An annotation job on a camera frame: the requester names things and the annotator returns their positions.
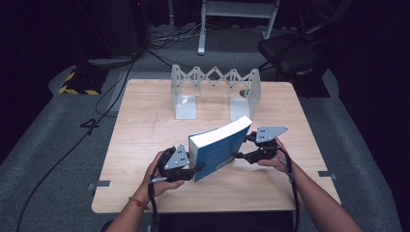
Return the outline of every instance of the expandable book rack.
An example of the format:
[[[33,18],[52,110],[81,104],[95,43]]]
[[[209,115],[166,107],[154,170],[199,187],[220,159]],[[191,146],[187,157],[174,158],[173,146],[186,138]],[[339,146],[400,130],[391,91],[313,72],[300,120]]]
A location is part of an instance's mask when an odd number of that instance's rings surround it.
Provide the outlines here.
[[[178,65],[172,66],[171,73],[171,98],[174,103],[175,119],[196,119],[196,98],[201,96],[202,82],[206,81],[212,86],[220,83],[227,85],[229,110],[231,122],[247,116],[252,118],[254,108],[259,103],[261,84],[259,70],[253,69],[249,74],[241,77],[236,70],[222,74],[217,67],[207,73],[199,67],[194,67],[190,72],[184,73]],[[184,95],[182,88],[190,83],[194,95]]]

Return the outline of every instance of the table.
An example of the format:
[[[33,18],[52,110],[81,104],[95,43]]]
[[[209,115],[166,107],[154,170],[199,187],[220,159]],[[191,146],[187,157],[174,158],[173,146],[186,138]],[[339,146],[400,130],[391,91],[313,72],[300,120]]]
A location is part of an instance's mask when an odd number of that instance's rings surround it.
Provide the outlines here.
[[[224,84],[203,84],[197,100],[197,118],[175,120],[170,80],[130,80],[100,177],[111,185],[97,188],[93,211],[120,212],[158,151],[180,143],[188,149],[188,135],[230,123],[226,89]],[[292,159],[340,202],[332,179],[318,175],[327,167],[291,84],[262,82],[262,97],[252,121],[252,131],[259,126],[287,126],[289,130],[279,138]],[[248,142],[241,151],[255,148]],[[177,190],[169,190],[156,201],[159,213],[294,210],[287,176],[243,159],[228,163],[199,182],[189,181]]]
[[[237,16],[269,18],[267,31],[263,32],[263,39],[271,37],[275,18],[277,17],[280,0],[275,3],[251,3],[251,2],[219,2],[202,0],[201,32],[199,35],[198,55],[205,53],[206,39],[206,16]]]

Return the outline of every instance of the hand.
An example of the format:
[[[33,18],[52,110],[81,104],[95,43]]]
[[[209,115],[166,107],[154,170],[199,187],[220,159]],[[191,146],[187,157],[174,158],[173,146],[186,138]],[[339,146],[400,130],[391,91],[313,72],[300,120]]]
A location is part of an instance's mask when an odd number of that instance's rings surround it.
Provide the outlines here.
[[[142,181],[141,185],[139,186],[138,190],[135,192],[134,196],[136,199],[139,199],[142,202],[148,203],[148,183],[150,181],[150,176],[154,171],[155,165],[157,164],[158,160],[160,159],[162,152],[158,152],[155,156],[154,160],[150,163],[145,172],[144,180]],[[158,182],[154,184],[154,196],[159,196],[166,192],[169,189],[177,189],[179,186],[183,185],[185,181],[176,181],[172,183],[168,182]]]
[[[276,138],[277,143],[279,147],[281,147],[286,153],[286,149],[284,148],[283,144],[280,142],[278,138]],[[283,164],[280,160],[286,160],[285,155],[282,151],[278,150],[278,153],[276,156],[274,156],[272,159],[261,159],[257,164],[261,166],[273,166],[276,170],[283,172],[285,174],[287,173],[287,167],[285,164]]]

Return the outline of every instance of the gray carpet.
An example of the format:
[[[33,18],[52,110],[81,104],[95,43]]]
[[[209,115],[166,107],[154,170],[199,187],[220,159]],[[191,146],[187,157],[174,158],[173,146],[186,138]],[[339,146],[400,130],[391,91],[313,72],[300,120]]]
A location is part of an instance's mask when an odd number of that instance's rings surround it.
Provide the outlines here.
[[[203,70],[216,66],[223,73],[230,69],[248,73],[264,61],[256,51],[262,30],[213,31],[208,35],[204,56],[196,55],[197,38],[153,52]],[[49,83],[53,99],[0,166],[0,231],[15,230],[23,204],[36,183],[87,131],[80,125],[100,117],[95,107],[101,96],[58,94],[72,68]],[[117,82],[123,69],[109,73],[103,93]],[[133,73],[144,72],[169,73],[170,68],[144,53],[132,67],[130,78],[135,77]],[[273,71],[261,74],[262,78],[270,76]],[[326,72],[324,82],[331,94],[329,99],[300,98],[300,102],[324,160],[337,176],[334,183],[342,206],[365,231],[401,231],[390,189],[338,99],[337,81],[331,72]],[[112,92],[101,99],[99,111],[105,111],[116,98],[118,93]],[[104,118],[100,127],[55,168],[30,201],[20,231],[100,231],[115,216],[93,213],[93,192],[87,189],[88,184],[99,180],[114,124],[115,118]],[[148,221],[147,215],[140,231],[145,231]],[[300,231],[316,231],[306,211],[302,211]]]

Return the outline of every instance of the book cover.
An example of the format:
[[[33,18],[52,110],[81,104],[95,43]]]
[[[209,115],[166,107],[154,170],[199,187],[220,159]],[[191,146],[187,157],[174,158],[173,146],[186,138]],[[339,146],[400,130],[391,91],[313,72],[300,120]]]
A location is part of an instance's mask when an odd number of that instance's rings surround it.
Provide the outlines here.
[[[205,167],[195,173],[193,180],[208,176],[234,160],[247,136],[252,121],[244,116],[226,126],[189,137],[190,165]]]

